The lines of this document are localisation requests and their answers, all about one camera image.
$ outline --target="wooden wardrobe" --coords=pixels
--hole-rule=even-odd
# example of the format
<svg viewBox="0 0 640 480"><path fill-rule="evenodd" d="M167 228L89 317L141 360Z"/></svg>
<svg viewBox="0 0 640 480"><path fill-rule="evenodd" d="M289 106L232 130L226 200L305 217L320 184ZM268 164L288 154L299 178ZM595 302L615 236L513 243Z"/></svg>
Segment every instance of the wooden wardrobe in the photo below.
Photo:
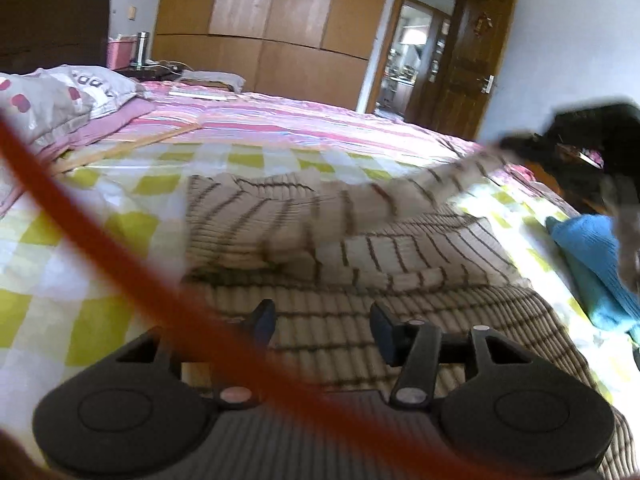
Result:
<svg viewBox="0 0 640 480"><path fill-rule="evenodd" d="M385 0L161 0L153 57L355 108Z"/></svg>

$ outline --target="pink pillow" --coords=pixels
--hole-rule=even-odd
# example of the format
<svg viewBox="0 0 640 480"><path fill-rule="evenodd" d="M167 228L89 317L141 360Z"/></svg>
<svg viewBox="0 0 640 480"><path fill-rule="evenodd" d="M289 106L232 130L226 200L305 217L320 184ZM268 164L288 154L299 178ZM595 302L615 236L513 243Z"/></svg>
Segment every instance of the pink pillow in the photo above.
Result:
<svg viewBox="0 0 640 480"><path fill-rule="evenodd" d="M82 148L111 134L114 134L133 119L149 114L156 109L156 104L140 98L133 98L127 102L117 112L89 121L85 126L81 126L76 131L58 139L50 144L37 157L41 162L48 164L56 160L66 150ZM24 190L22 186L15 186L9 195L0 204L0 218L5 215L9 208L20 198Z"/></svg>

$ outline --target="dark brown headboard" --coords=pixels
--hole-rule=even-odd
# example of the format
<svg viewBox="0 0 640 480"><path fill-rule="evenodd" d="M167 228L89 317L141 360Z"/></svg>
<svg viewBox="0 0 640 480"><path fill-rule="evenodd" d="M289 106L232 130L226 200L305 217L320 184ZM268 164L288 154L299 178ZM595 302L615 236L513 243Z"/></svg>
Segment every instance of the dark brown headboard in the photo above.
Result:
<svg viewBox="0 0 640 480"><path fill-rule="evenodd" d="M110 0L0 0L0 72L105 65Z"/></svg>

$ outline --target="bed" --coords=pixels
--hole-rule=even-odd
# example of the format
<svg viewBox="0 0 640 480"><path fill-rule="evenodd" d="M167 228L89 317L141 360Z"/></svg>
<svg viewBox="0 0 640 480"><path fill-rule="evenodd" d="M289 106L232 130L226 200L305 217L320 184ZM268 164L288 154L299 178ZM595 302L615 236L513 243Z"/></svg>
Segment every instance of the bed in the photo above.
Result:
<svg viewBox="0 0 640 480"><path fill-rule="evenodd" d="M100 57L100 42L89 43ZM66 52L46 61L53 66L78 58ZM60 182L110 234L175 285L186 270L186 181L192 174L256 178L313 168L325 180L357 184L457 160L479 149L461 139L342 108L255 93L227 101L200 100L169 95L172 86L145 83L145 95L156 110L82 153L194 122L202 128L76 169ZM73 160L78 154L65 156ZM640 433L640 372L631 342L591 325L544 228L546 217L565 219L575 214L572 208L518 167L492 174L452 205L488 218L521 275L551 305L588 362L592 385ZM149 322L87 266L29 196L0 220L0 266L0 425L38 456L31 415L39 400L144 332ZM629 439L628 434L620 437L612 462L623 447L629 448ZM633 459L620 463L609 464L613 476L635 468Z"/></svg>

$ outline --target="pink storage bin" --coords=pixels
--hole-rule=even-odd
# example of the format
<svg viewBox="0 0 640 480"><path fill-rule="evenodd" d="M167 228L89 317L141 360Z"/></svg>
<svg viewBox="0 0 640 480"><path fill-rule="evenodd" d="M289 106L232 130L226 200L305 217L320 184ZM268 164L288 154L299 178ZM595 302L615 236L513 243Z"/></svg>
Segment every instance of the pink storage bin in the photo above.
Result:
<svg viewBox="0 0 640 480"><path fill-rule="evenodd" d="M131 63L133 46L136 40L113 40L107 46L107 68L117 70Z"/></svg>

